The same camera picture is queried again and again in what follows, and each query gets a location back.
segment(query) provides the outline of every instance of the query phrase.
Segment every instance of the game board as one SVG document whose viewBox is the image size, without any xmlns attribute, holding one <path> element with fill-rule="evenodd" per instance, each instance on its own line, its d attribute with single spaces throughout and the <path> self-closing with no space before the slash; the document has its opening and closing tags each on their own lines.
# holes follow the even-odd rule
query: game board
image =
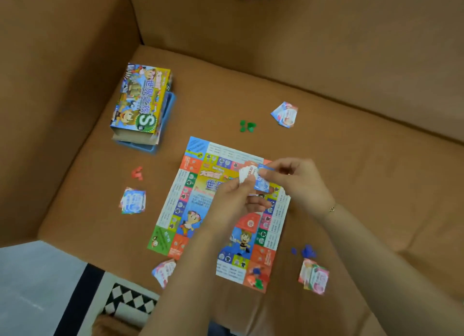
<svg viewBox="0 0 464 336">
<path fill-rule="evenodd" d="M 148 249 L 179 259 L 208 212 L 218 186 L 239 176 L 245 162 L 270 161 L 190 137 L 181 166 L 159 215 Z M 290 197 L 271 183 L 272 203 L 264 212 L 242 217 L 230 242 L 217 255 L 216 274 L 266 292 Z"/>
</svg>

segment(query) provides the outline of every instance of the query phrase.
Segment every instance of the tan upholstery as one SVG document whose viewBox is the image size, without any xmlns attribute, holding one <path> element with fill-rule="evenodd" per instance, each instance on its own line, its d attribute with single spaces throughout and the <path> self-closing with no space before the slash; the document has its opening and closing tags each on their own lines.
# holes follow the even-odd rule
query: tan upholstery
<svg viewBox="0 0 464 336">
<path fill-rule="evenodd" d="M 167 257 L 146 247 L 189 137 L 195 136 L 269 159 L 313 158 L 336 199 L 366 227 L 446 293 L 464 296 L 464 147 L 173 52 L 140 46 L 131 61 L 175 72 L 178 99 L 159 152 L 152 156 L 110 140 L 117 86 L 51 205 L 40 239 L 161 293 L 151 270 Z M 291 129 L 269 114 L 283 100 L 299 107 Z M 256 122 L 255 132 L 241 133 L 241 119 Z M 131 178 L 138 166 L 142 182 Z M 121 215 L 126 186 L 147 191 L 144 213 Z M 324 297 L 297 282 L 302 259 L 290 248 L 304 244 L 312 244 L 318 262 L 330 270 Z M 216 281 L 214 318 L 236 331 L 353 335 L 367 325 L 380 332 L 328 237 L 294 203 L 267 293 Z"/>
<path fill-rule="evenodd" d="M 0 246 L 36 239 L 139 43 L 130 0 L 0 0 Z"/>
<path fill-rule="evenodd" d="M 464 141 L 462 0 L 132 0 L 146 45 Z"/>
</svg>

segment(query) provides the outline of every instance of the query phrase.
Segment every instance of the blue plastic tray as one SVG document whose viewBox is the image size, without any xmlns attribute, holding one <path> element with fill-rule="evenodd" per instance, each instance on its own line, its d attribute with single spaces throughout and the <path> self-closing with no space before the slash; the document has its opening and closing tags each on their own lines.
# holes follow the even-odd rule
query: blue plastic tray
<svg viewBox="0 0 464 336">
<path fill-rule="evenodd" d="M 172 92 L 167 92 L 166 93 L 166 107 L 164 109 L 164 113 L 161 116 L 161 130 L 159 132 L 159 137 L 161 138 L 163 134 L 163 129 L 166 127 L 167 120 L 169 119 L 169 116 L 171 114 L 172 107 L 175 103 L 175 95 Z M 147 145 L 147 144 L 137 144 L 137 143 L 132 143 L 132 142 L 124 142 L 121 140 L 116 140 L 117 143 L 121 145 L 128 146 L 130 148 L 148 152 L 150 154 L 155 154 L 158 146 L 160 145 Z"/>
</svg>

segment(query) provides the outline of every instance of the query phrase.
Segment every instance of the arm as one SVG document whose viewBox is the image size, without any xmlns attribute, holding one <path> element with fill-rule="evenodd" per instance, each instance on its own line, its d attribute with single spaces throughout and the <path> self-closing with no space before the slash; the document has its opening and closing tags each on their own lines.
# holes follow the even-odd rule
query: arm
<svg viewBox="0 0 464 336">
<path fill-rule="evenodd" d="M 140 336 L 207 334 L 218 252 L 241 216 L 270 207 L 264 198 L 248 197 L 253 186 L 251 176 L 240 186 L 234 179 L 218 187 L 204 223 L 185 248 Z"/>
<path fill-rule="evenodd" d="M 387 334 L 464 335 L 462 307 L 336 204 L 311 160 L 288 158 L 268 166 L 276 171 L 259 174 L 283 186 L 322 225 Z"/>
</svg>

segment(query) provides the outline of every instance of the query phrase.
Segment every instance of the sofa seat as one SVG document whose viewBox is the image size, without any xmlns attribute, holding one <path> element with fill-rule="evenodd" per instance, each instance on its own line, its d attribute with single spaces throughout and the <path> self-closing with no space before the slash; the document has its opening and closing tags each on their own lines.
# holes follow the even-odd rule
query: sofa seat
<svg viewBox="0 0 464 336">
<path fill-rule="evenodd" d="M 167 257 L 147 245 L 189 137 L 195 136 L 268 159 L 311 157 L 339 203 L 446 293 L 463 298 L 462 145 L 174 52 L 140 46 L 131 62 L 174 72 L 177 102 L 158 153 L 111 140 L 109 121 L 119 95 L 115 86 L 49 208 L 40 239 L 162 293 L 151 270 Z M 299 108 L 291 129 L 270 116 L 283 101 Z M 241 133 L 242 119 L 255 122 L 255 132 Z M 141 182 L 131 178 L 138 166 L 143 166 Z M 121 215 L 118 205 L 127 186 L 146 190 L 144 213 Z M 330 270 L 324 296 L 304 291 L 297 282 L 302 257 L 290 249 L 305 244 L 313 245 L 318 263 Z M 220 277 L 216 282 L 213 318 L 234 331 L 357 335 L 369 327 L 381 332 L 327 235 L 295 203 L 288 210 L 267 293 Z"/>
</svg>

